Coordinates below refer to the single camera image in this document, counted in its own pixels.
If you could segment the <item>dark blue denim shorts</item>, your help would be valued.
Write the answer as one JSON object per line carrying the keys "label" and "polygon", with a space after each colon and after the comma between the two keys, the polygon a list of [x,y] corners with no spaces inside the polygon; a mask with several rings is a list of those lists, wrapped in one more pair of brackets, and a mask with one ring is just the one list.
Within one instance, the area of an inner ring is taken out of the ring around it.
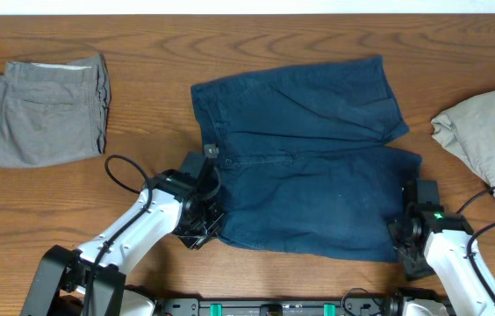
{"label": "dark blue denim shorts", "polygon": [[190,89],[219,170],[219,239],[249,250],[395,262],[388,222],[419,155],[381,57],[228,76]]}

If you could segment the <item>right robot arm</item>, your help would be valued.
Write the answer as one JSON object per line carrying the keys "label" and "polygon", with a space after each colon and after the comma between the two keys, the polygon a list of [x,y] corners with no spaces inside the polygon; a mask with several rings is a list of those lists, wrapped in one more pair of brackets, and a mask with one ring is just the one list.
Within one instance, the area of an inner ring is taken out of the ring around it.
{"label": "right robot arm", "polygon": [[398,315],[495,315],[495,278],[463,216],[445,212],[437,182],[413,180],[402,188],[403,213],[387,225],[409,281],[437,276],[447,294],[408,290],[391,303]]}

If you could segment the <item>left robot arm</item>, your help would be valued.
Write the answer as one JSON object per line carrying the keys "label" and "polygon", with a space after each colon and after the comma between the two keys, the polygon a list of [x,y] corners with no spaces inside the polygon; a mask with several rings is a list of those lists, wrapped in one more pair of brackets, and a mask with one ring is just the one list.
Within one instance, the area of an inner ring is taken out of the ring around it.
{"label": "left robot arm", "polygon": [[206,156],[186,155],[179,169],[145,176],[137,200],[119,219],[74,250],[59,245],[41,258],[22,314],[156,315],[157,301],[127,276],[168,234],[189,249],[217,237],[223,216],[219,169]]}

